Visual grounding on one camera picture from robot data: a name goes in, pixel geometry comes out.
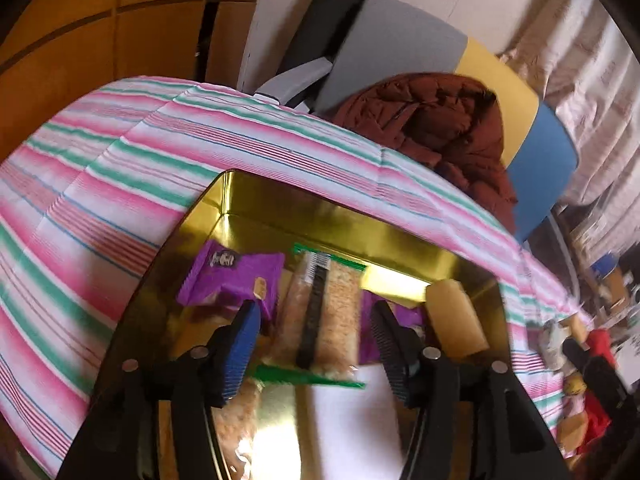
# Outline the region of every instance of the gray chair backrest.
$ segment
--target gray chair backrest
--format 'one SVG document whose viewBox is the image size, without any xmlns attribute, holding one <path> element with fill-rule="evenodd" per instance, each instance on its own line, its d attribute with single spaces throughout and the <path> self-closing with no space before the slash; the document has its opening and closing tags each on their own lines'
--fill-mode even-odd
<svg viewBox="0 0 640 480">
<path fill-rule="evenodd" d="M 350 95 L 405 72 L 453 72 L 466 36 L 398 0 L 366 0 L 316 99 L 322 114 Z"/>
</svg>

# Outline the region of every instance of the striped tablecloth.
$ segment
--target striped tablecloth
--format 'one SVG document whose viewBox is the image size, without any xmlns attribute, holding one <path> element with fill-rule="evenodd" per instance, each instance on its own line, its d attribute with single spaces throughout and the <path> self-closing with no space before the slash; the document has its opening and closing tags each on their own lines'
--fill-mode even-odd
<svg viewBox="0 0 640 480">
<path fill-rule="evenodd" d="M 240 92 L 109 84 L 0 166 L 0 410 L 54 476 L 111 335 L 158 249 L 217 174 L 251 171 L 403 227 L 494 273 L 518 377 L 554 429 L 562 376 L 532 350 L 577 307 L 498 222 L 399 153 Z"/>
</svg>

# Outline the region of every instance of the puffer jacket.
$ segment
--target puffer jacket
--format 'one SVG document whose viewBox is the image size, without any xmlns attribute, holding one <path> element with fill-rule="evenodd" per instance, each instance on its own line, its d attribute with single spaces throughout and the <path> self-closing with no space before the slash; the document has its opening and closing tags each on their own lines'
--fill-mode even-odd
<svg viewBox="0 0 640 480">
<path fill-rule="evenodd" d="M 332 122 L 435 171 L 515 231 L 516 194 L 500 161 L 502 116 L 481 82 L 402 74 L 345 101 Z"/>
</svg>

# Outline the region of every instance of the clutter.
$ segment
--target clutter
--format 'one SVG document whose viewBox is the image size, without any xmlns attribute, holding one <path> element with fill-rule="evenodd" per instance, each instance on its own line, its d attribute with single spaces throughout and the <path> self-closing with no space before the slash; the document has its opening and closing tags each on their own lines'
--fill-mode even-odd
<svg viewBox="0 0 640 480">
<path fill-rule="evenodd" d="M 569 478 L 545 421 L 505 362 L 453 363 L 401 327 L 385 301 L 374 304 L 372 325 L 391 390 L 407 408 L 418 408 L 400 478 L 451 478 L 452 457 L 460 460 L 454 455 L 460 400 L 479 414 L 469 432 L 466 478 L 510 478 L 514 471 L 523 480 Z"/>
<path fill-rule="evenodd" d="M 459 282 L 434 282 L 424 295 L 431 326 L 450 359 L 460 360 L 489 348 L 476 311 Z"/>
<path fill-rule="evenodd" d="M 562 353 L 562 343 L 571 335 L 571 329 L 561 327 L 558 322 L 551 319 L 547 321 L 538 337 L 540 355 L 545 366 L 557 372 L 566 363 L 566 357 Z"/>
<path fill-rule="evenodd" d="M 633 395 L 629 394 L 607 355 L 609 337 L 606 332 L 596 330 L 590 334 L 588 344 L 594 351 L 583 349 L 573 338 L 568 338 L 562 345 L 565 355 L 580 371 L 588 387 L 588 395 L 598 401 L 600 411 L 607 419 L 602 427 L 596 428 L 600 436 L 590 435 L 591 419 L 597 412 L 590 413 L 589 427 L 584 443 L 578 453 L 584 458 L 580 460 L 580 470 L 576 470 L 576 478 L 636 478 L 638 476 L 638 429 L 640 428 L 640 412 Z"/>
<path fill-rule="evenodd" d="M 611 366 L 616 367 L 616 361 L 610 350 L 609 334 L 606 330 L 592 330 L 586 341 L 589 346 L 589 354 L 603 356 Z M 609 427 L 611 419 L 604 411 L 593 392 L 587 389 L 584 394 L 584 411 L 588 417 L 588 426 L 584 441 L 578 448 L 578 452 L 587 451 L 590 442 L 600 438 Z"/>
</svg>

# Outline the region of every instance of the gold metal tray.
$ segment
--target gold metal tray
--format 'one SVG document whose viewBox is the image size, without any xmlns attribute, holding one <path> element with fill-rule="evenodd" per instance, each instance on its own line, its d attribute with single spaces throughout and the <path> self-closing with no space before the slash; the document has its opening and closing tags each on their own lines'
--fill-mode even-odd
<svg viewBox="0 0 640 480">
<path fill-rule="evenodd" d="M 179 306 L 175 297 L 195 255 L 209 238 L 239 253 L 283 252 L 288 269 L 292 269 L 290 249 L 296 242 L 348 257 L 367 265 L 363 288 L 409 307 L 424 299 L 429 283 L 458 280 L 471 298 L 490 345 L 474 360 L 511 362 L 500 292 L 487 270 L 401 228 L 313 193 L 231 170 L 220 174 L 203 193 L 143 277 L 116 329 L 95 392 L 111 382 L 124 359 L 133 357 L 142 364 L 166 359 L 177 338 L 182 334 L 184 339 L 185 327 L 193 329 L 191 309 Z M 193 345 L 206 342 L 209 335 L 194 335 Z M 254 448 L 256 480 L 272 476 L 297 479 L 301 467 L 308 470 L 311 457 L 302 435 L 306 433 L 304 411 L 304 395 L 292 386 L 265 388 Z M 280 441 L 277 447 L 269 446 L 274 438 Z M 269 473 L 268 464 L 280 466 Z M 312 475 L 307 471 L 303 477 Z"/>
</svg>

